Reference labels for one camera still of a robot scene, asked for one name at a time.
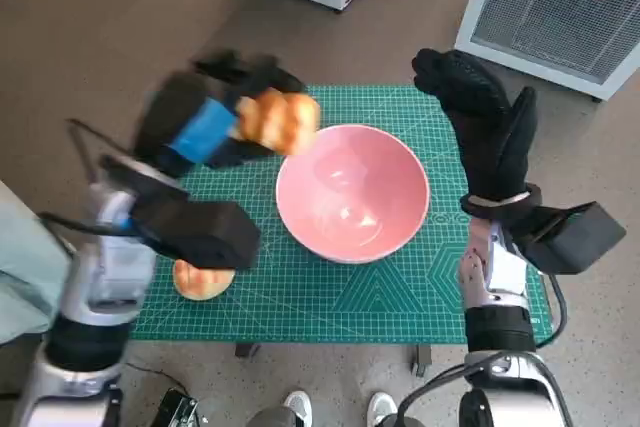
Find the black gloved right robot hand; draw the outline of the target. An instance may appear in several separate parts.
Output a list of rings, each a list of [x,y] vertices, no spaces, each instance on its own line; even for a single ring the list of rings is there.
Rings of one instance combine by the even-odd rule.
[[[468,192],[494,202],[524,193],[536,91],[525,87],[511,102],[496,76],[458,50],[421,49],[412,68],[416,88],[438,99],[454,129]]]

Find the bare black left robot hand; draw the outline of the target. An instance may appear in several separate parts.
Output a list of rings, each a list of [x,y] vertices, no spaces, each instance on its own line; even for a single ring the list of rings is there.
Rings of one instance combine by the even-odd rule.
[[[243,94],[255,100],[268,87],[304,93],[306,85],[270,55],[243,59],[220,50],[169,75],[142,116],[133,145],[136,158],[172,177],[196,165],[235,167],[263,158],[271,150],[228,133],[240,118]]]

